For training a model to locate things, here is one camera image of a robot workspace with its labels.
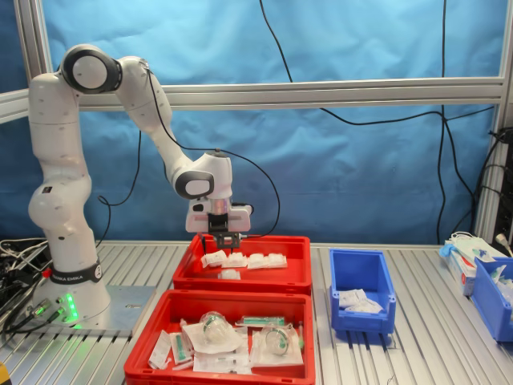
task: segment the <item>black cord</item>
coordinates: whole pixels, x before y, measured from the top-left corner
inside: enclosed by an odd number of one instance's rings
[[[290,74],[289,65],[287,64],[287,60],[285,59],[285,55],[283,53],[283,50],[281,49],[281,44],[280,44],[276,34],[274,33],[271,25],[269,24],[269,21],[267,19],[266,14],[265,14],[264,3],[263,3],[262,0],[260,0],[260,7],[261,7],[261,10],[262,10],[262,15],[264,16],[265,24],[267,24],[267,27],[268,27],[269,31],[271,32],[271,34],[274,37],[274,41],[276,42],[278,50],[280,51],[281,60],[283,61],[283,64],[285,66],[285,70],[287,71],[287,76],[289,77],[289,81],[290,81],[290,83],[293,83],[293,78],[292,78],[292,76]],[[445,77],[445,73],[446,73],[446,7],[447,7],[447,1],[444,0],[444,2],[443,2],[443,13],[442,13],[442,77]],[[474,111],[474,112],[471,112],[471,113],[468,113],[468,114],[465,114],[465,115],[461,115],[461,116],[456,116],[456,117],[453,117],[453,118],[450,118],[450,119],[451,120],[455,120],[455,119],[463,118],[465,116],[475,115],[475,114],[483,112],[483,111],[488,111],[488,110],[490,110],[492,108],[493,107],[487,107],[487,108],[484,108],[483,110]],[[438,215],[438,222],[437,222],[437,229],[436,229],[437,242],[440,243],[440,234],[439,234],[440,233],[440,223],[441,223],[441,220],[442,220],[443,210],[444,210],[445,204],[446,204],[446,195],[445,195],[445,191],[444,191],[444,188],[443,188],[442,175],[441,175],[441,166],[442,166],[441,165],[441,159],[442,159],[443,138],[444,138],[444,131],[445,131],[445,129],[447,129],[447,134],[448,134],[448,136],[450,138],[450,144],[451,144],[451,149],[452,149],[453,159],[454,159],[454,170],[456,171],[456,175],[458,176],[458,178],[461,180],[461,182],[465,186],[465,189],[471,195],[472,211],[474,211],[475,196],[472,193],[471,189],[468,187],[468,185],[465,182],[465,180],[462,178],[461,174],[459,173],[458,162],[456,160],[456,149],[454,147],[454,141],[453,141],[453,138],[452,138],[452,134],[450,133],[449,124],[447,123],[448,119],[446,119],[446,117],[445,117],[445,106],[442,105],[442,112],[428,111],[428,112],[424,112],[422,114],[407,116],[407,117],[399,118],[399,119],[377,120],[377,121],[372,121],[372,122],[361,122],[361,123],[351,122],[349,120],[346,120],[346,119],[340,117],[339,115],[335,114],[334,112],[331,112],[330,110],[328,110],[326,108],[323,108],[323,107],[320,108],[320,110],[323,111],[323,112],[326,112],[327,114],[330,114],[331,116],[333,116],[334,118],[340,120],[341,122],[344,122],[346,124],[350,124],[350,125],[353,125],[353,126],[366,126],[366,125],[371,125],[371,124],[397,123],[397,122],[402,122],[402,121],[405,121],[405,120],[415,119],[415,118],[418,118],[420,116],[426,116],[426,115],[430,115],[430,114],[439,115],[442,118],[442,135],[441,135],[441,139],[440,139],[440,149],[439,149],[439,153],[438,153],[437,173],[438,173],[438,182],[440,183],[440,190],[442,191],[442,207],[440,208],[440,213]]]
[[[160,109],[159,109],[159,104],[157,103],[157,97],[156,97],[156,94],[155,94],[155,89],[153,88],[153,82],[151,81],[151,71],[148,69],[147,70],[147,75],[148,75],[148,78],[150,79],[150,87],[151,87],[151,93],[153,94],[153,100],[155,101],[155,108],[157,110],[157,115],[159,116],[159,120],[160,120],[160,124],[162,124],[162,128],[164,129],[164,132],[166,133],[166,135],[169,136],[169,139],[171,139],[178,147],[182,148],[183,150],[193,150],[193,151],[215,151],[216,149],[215,148],[194,148],[194,147],[186,147],[186,146],[183,146],[182,144],[178,143],[178,141],[176,141],[175,138],[173,138],[173,136],[168,132],[168,129],[166,128],[166,125],[164,124],[164,121],[162,120],[162,115],[160,114]],[[278,224],[278,221],[280,220],[280,211],[281,211],[281,203],[280,203],[280,195],[278,194],[278,190],[276,188],[276,185],[274,184],[273,182],[273,179],[271,178],[271,176],[268,175],[267,172],[264,171],[264,169],[262,167],[260,167],[258,164],[256,164],[255,162],[253,162],[252,160],[246,158],[245,156],[242,156],[242,155],[239,155],[239,154],[236,154],[235,152],[231,152],[231,151],[228,151],[228,150],[224,150],[222,148],[219,148],[218,149],[219,151],[222,151],[222,152],[225,152],[227,154],[230,154],[230,155],[233,155],[233,156],[236,156],[237,158],[241,158],[243,160],[246,160],[247,162],[251,163],[253,166],[255,166],[256,168],[258,168],[266,177],[267,179],[269,179],[269,182],[271,182],[271,185],[273,186],[273,189],[274,189],[274,193],[276,194],[276,199],[277,199],[277,205],[278,205],[278,210],[277,210],[277,215],[276,215],[276,220],[274,221],[274,225],[273,227],[265,234],[263,235],[250,235],[250,237],[265,237],[266,235],[269,235],[270,233],[272,233],[274,231],[274,229],[276,228],[277,224]]]
[[[107,235],[107,231],[109,231],[109,227],[111,226],[111,207],[120,206],[123,203],[125,203],[126,201],[128,201],[128,198],[130,198],[131,194],[134,191],[135,183],[137,181],[137,176],[139,175],[139,169],[140,169],[140,165],[141,165],[141,140],[142,140],[142,137],[143,137],[143,134],[141,131],[139,131],[139,144],[137,145],[137,169],[135,170],[134,180],[131,183],[130,192],[128,193],[127,197],[125,199],[123,199],[122,201],[120,201],[119,203],[109,203],[109,201],[107,200],[106,197],[104,197],[103,195],[98,195],[99,203],[107,206],[107,208],[109,210],[109,217],[107,219],[107,226],[105,227],[105,231],[103,232],[103,235],[100,238],[98,244],[96,244],[97,248],[98,248],[98,246],[101,245],[101,243],[103,242],[103,239],[105,239],[105,236]]]

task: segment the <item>black cable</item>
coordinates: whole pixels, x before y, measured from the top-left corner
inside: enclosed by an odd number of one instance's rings
[[[98,244],[96,244],[97,248],[98,248],[98,246],[101,245],[101,243],[103,242],[103,239],[105,239],[105,236],[107,235],[107,231],[109,231],[109,227],[111,226],[111,207],[120,206],[123,203],[125,203],[126,201],[128,201],[128,198],[130,198],[131,194],[134,191],[135,183],[137,181],[137,176],[139,175],[139,169],[140,169],[140,165],[141,165],[141,140],[142,140],[142,137],[143,137],[143,134],[141,131],[139,131],[139,144],[137,145],[137,169],[135,170],[134,180],[131,183],[130,192],[128,193],[127,197],[125,199],[123,199],[122,201],[120,201],[119,203],[109,203],[107,198],[105,198],[102,195],[98,195],[99,203],[107,206],[107,208],[109,210],[109,217],[107,219],[107,226],[105,227],[105,231],[103,232],[103,235],[100,238]]]
[[[153,100],[155,101],[155,108],[157,110],[157,115],[159,116],[159,120],[160,120],[160,124],[162,124],[162,128],[164,129],[164,132],[166,133],[166,135],[169,136],[169,139],[171,139],[178,147],[182,148],[183,150],[193,150],[193,151],[215,151],[216,149],[215,148],[194,148],[194,147],[186,147],[186,146],[183,146],[182,144],[178,143],[178,141],[173,138],[173,136],[168,132],[168,129],[166,128],[166,125],[164,124],[164,121],[162,120],[162,115],[160,114],[160,109],[159,109],[159,104],[157,103],[157,97],[156,97],[156,94],[155,94],[155,89],[153,88],[153,82],[151,81],[151,71],[148,69],[147,70],[147,75],[148,75],[148,78],[150,79],[150,87],[151,87],[151,93],[153,94]],[[231,152],[231,151],[228,151],[228,150],[224,150],[222,148],[218,148],[219,151],[222,151],[222,152],[225,152],[227,154],[230,154],[230,155],[233,155],[233,156],[236,156],[238,158],[241,158],[243,160],[246,160],[247,162],[251,163],[253,166],[255,166],[256,168],[258,168],[266,177],[267,179],[269,179],[269,182],[271,182],[271,185],[273,186],[273,189],[274,189],[274,193],[276,194],[276,199],[277,199],[277,205],[278,205],[278,210],[277,210],[277,215],[276,215],[276,220],[274,221],[274,225],[273,227],[265,234],[263,235],[250,235],[250,237],[265,237],[266,235],[269,235],[270,233],[272,233],[274,231],[274,229],[276,228],[277,224],[278,224],[278,221],[280,220],[280,211],[281,211],[281,203],[280,203],[280,195],[278,194],[278,190],[276,188],[276,185],[274,184],[273,182],[273,179],[271,178],[271,176],[268,175],[267,172],[264,171],[264,169],[262,167],[260,167],[258,164],[256,164],[255,162],[253,162],[252,160],[246,158],[245,156],[242,156],[242,155],[239,155],[239,154],[236,154],[235,152]]]

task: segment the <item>white packet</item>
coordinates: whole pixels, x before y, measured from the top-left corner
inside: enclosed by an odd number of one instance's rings
[[[373,313],[373,314],[379,313],[382,310],[384,310],[384,309],[382,308],[382,306],[379,303],[373,301],[372,299],[368,299],[368,298],[360,301],[359,303],[357,303],[354,306],[350,306],[345,309],[345,311],[357,311],[360,313]]]
[[[215,253],[205,254],[201,257],[201,265],[203,268],[221,266],[226,261],[226,253],[223,250],[216,251]]]
[[[249,366],[248,328],[238,327],[234,331],[242,338],[242,344],[234,351],[208,355],[196,353],[194,355],[194,371],[211,373],[237,373],[251,374]]]
[[[269,265],[269,257],[264,254],[251,254],[248,259],[248,269],[263,269]]]
[[[268,255],[269,259],[269,268],[280,268],[280,267],[287,267],[287,257],[283,254],[275,254],[271,253]]]
[[[188,340],[184,338],[182,333],[170,333],[171,348],[173,350],[173,358],[175,364],[185,363],[192,359],[192,347],[188,346]]]
[[[360,301],[366,299],[366,292],[362,289],[347,290],[338,292],[338,306],[345,309],[349,306],[354,306]]]
[[[230,267],[246,267],[248,265],[248,259],[243,253],[231,253],[228,258],[223,261],[221,267],[227,269]]]
[[[289,324],[285,329],[287,330],[289,348],[283,355],[275,355],[268,349],[265,337],[269,329],[253,331],[251,353],[249,354],[250,365],[253,367],[288,367],[303,364],[299,336],[292,325]]]
[[[242,344],[242,338],[234,331],[233,327],[228,324],[226,330],[226,339],[220,343],[209,342],[204,335],[204,323],[193,323],[182,327],[182,330],[187,333],[191,340],[194,351],[199,353],[224,353],[227,351],[234,351]]]
[[[240,273],[234,269],[227,269],[217,274],[219,279],[240,279]]]
[[[506,269],[506,265],[502,265],[491,272],[490,276],[492,281],[497,284],[499,282],[500,276],[503,273],[504,269]]]
[[[157,344],[153,348],[150,359],[147,361],[148,365],[153,369],[165,369],[172,361],[168,359],[169,351],[171,350],[171,336],[165,331],[160,332]]]

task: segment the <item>metal table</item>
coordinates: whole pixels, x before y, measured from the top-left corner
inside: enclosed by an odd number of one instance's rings
[[[157,287],[150,310],[172,288],[187,242],[106,241],[99,256],[104,279]],[[390,336],[329,326],[329,247],[384,250],[398,299]],[[498,344],[458,287],[434,246],[312,245],[318,384],[513,384],[513,344]],[[0,361],[13,384],[121,384],[134,338],[16,335],[0,343]]]

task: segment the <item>blue bin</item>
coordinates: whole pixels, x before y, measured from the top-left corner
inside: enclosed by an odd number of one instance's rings
[[[506,278],[513,278],[513,259],[495,258],[495,262],[482,263],[476,258],[475,263],[477,272],[472,301],[495,341],[513,341],[510,303],[506,301],[490,277],[491,272],[506,265],[502,275]]]
[[[331,249],[331,326],[335,330],[394,331],[395,292],[381,251]],[[367,314],[338,307],[338,292],[363,289],[385,311]]]

